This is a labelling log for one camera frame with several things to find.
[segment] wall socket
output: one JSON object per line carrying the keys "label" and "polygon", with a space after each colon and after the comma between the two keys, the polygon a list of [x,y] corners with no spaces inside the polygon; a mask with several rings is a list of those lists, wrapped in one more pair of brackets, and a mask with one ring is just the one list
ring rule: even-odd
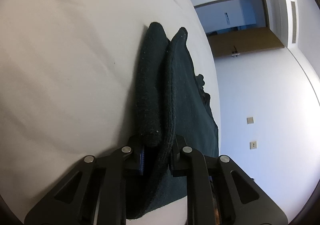
{"label": "wall socket", "polygon": [[250,149],[257,149],[257,142],[256,141],[250,142]]}

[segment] dark green towel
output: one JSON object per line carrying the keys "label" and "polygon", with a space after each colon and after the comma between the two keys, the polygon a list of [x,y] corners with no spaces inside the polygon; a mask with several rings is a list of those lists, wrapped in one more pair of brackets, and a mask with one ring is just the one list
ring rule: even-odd
{"label": "dark green towel", "polygon": [[218,156],[218,128],[203,91],[203,76],[194,74],[180,28],[169,41],[159,23],[144,38],[136,77],[136,125],[145,145],[144,174],[127,179],[127,218],[167,205],[187,195],[185,177],[171,176],[168,161],[175,134],[204,155]]}

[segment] white tablecloth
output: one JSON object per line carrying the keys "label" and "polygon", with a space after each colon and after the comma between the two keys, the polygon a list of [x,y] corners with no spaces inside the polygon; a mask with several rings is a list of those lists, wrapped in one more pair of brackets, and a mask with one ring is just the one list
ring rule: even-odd
{"label": "white tablecloth", "polygon": [[[133,134],[133,81],[147,27],[184,26],[220,128],[213,57],[190,0],[0,0],[0,194],[27,212],[85,155]],[[184,224],[186,198],[132,224]]]}

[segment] air vent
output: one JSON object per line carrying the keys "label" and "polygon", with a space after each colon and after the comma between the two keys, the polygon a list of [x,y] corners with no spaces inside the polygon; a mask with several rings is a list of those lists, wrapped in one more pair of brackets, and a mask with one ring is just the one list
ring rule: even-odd
{"label": "air vent", "polygon": [[297,10],[296,10],[296,2],[291,1],[292,8],[292,43],[296,43],[297,41]]}

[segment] white wall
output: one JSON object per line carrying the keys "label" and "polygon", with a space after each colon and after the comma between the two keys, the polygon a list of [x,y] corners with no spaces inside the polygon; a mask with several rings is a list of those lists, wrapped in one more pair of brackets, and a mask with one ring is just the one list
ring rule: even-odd
{"label": "white wall", "polygon": [[320,10],[315,0],[297,0],[299,9],[298,48],[320,76]]}
{"label": "white wall", "polygon": [[[320,106],[287,48],[215,59],[221,154],[255,179],[291,221],[320,178]],[[254,117],[247,125],[246,118]],[[258,148],[249,149],[257,140]]]}

